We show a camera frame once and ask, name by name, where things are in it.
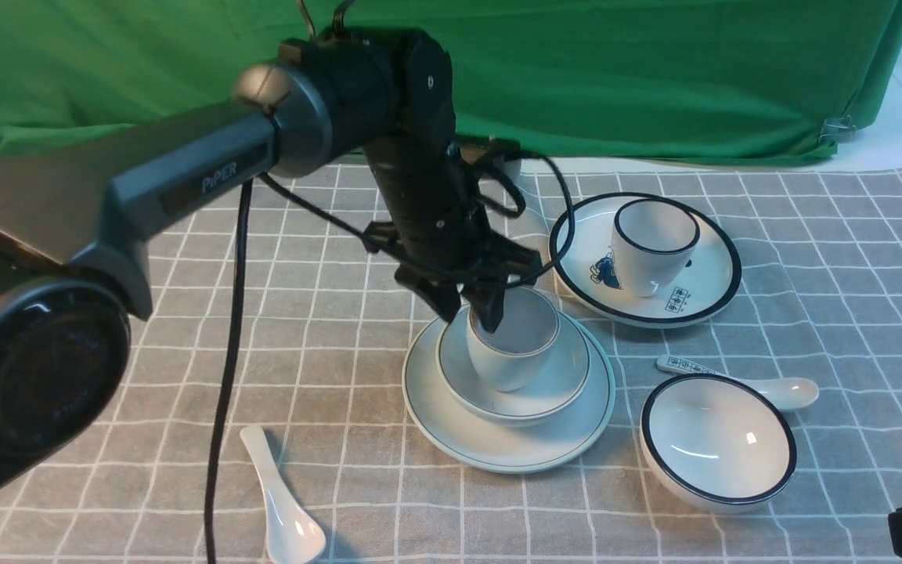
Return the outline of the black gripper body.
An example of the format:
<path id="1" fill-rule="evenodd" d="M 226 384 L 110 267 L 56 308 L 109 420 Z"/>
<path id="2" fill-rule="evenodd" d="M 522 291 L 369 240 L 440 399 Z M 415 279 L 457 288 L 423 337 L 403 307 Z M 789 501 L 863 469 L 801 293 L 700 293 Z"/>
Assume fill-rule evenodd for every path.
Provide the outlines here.
<path id="1" fill-rule="evenodd" d="M 365 229 L 366 249 L 399 262 L 398 285 L 470 282 L 530 285 L 540 253 L 496 232 L 490 214 L 515 219 L 526 209 L 519 186 L 483 161 L 466 164 L 456 142 L 443 150 L 416 138 L 382 138 L 364 147 L 390 219 Z"/>

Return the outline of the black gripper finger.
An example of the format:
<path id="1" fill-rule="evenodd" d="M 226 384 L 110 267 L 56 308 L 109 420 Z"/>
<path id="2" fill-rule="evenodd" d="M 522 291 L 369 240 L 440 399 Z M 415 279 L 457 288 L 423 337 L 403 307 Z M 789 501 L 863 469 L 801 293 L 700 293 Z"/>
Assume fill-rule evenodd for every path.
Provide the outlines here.
<path id="1" fill-rule="evenodd" d="M 412 292 L 447 324 L 460 311 L 460 291 L 455 284 L 414 284 Z"/>
<path id="2" fill-rule="evenodd" d="M 501 324 L 507 289 L 508 282 L 470 282 L 463 285 L 463 297 L 487 333 L 495 333 Z"/>

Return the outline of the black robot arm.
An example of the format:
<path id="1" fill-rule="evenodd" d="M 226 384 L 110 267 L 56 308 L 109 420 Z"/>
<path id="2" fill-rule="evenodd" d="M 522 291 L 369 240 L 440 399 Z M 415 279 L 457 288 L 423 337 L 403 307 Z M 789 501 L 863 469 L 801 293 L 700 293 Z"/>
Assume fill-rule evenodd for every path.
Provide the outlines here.
<path id="1" fill-rule="evenodd" d="M 498 326 L 540 253 L 490 225 L 478 188 L 519 144 L 458 144 L 450 55 L 418 28 L 333 25 L 248 67 L 235 96 L 103 138 L 0 158 L 0 489 L 77 438 L 128 367 L 130 316 L 153 314 L 147 245 L 261 174 L 314 174 L 361 150 L 390 221 L 358 236 L 441 318 L 463 300 Z"/>

